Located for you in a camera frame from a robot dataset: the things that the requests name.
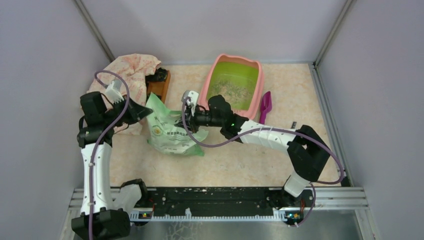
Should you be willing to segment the green cat litter bag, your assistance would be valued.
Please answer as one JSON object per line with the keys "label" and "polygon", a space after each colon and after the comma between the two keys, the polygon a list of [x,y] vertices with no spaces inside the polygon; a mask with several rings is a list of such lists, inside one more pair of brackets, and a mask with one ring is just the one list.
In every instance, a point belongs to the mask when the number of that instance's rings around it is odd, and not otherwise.
{"label": "green cat litter bag", "polygon": [[150,137],[147,142],[166,155],[201,156],[205,155],[201,146],[193,141],[186,130],[178,126],[181,110],[170,110],[155,94],[150,94],[146,105],[153,110],[146,117]]}

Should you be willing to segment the magenta plastic litter scoop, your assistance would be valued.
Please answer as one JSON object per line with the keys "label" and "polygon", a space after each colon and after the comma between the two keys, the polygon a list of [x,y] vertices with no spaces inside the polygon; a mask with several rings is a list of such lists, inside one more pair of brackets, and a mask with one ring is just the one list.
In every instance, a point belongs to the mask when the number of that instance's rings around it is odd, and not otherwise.
{"label": "magenta plastic litter scoop", "polygon": [[260,102],[260,108],[259,108],[259,123],[265,124],[267,114],[272,110],[272,93],[270,91],[267,91],[262,96],[261,102]]}

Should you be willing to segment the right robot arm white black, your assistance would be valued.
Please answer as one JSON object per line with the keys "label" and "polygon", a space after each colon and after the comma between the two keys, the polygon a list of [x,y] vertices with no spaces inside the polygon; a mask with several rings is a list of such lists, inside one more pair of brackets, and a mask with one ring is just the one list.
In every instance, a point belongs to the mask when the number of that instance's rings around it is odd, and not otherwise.
{"label": "right robot arm white black", "polygon": [[284,204],[295,206],[303,190],[318,181],[331,151],[312,127],[271,127],[236,114],[222,95],[213,96],[208,108],[199,105],[198,98],[199,94],[193,90],[187,90],[181,98],[183,114],[179,125],[189,133],[197,133],[201,127],[215,127],[228,142],[260,145],[288,155],[293,173],[283,186]]}

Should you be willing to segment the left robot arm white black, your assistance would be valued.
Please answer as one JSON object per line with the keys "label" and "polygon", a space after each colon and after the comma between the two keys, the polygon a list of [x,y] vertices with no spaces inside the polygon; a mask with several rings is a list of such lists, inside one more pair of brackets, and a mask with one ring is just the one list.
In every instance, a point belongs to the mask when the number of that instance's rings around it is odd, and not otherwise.
{"label": "left robot arm white black", "polygon": [[138,123],[153,110],[121,97],[107,109],[102,93],[80,97],[83,117],[77,135],[84,166],[84,192],[80,215],[71,220],[71,229],[83,240],[116,240],[130,234],[130,213],[149,203],[150,193],[142,179],[125,182],[116,198],[110,185],[110,159],[114,128]]}

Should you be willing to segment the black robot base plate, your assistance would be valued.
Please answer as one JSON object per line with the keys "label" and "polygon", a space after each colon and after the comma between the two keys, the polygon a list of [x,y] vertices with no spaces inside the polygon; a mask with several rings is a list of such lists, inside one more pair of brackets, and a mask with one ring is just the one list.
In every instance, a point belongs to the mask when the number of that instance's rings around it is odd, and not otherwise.
{"label": "black robot base plate", "polygon": [[156,187],[129,217],[134,222],[281,219],[284,211],[303,214],[313,199],[311,189],[294,198],[281,187]]}

